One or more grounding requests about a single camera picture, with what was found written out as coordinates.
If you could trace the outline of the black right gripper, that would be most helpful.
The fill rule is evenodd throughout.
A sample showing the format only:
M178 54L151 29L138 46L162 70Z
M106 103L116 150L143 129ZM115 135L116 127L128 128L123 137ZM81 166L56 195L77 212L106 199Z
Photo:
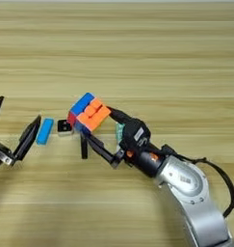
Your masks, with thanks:
M126 124L132 118L121 110L109 107L110 117L120 124ZM85 136L91 148L103 157L114 169L124 159L125 151L119 149L116 153L111 153L105 149L104 143L91 134ZM154 178L158 169L165 160L165 156L153 144L149 144L144 151L128 150L125 156L125 162L129 166L135 166L150 178Z

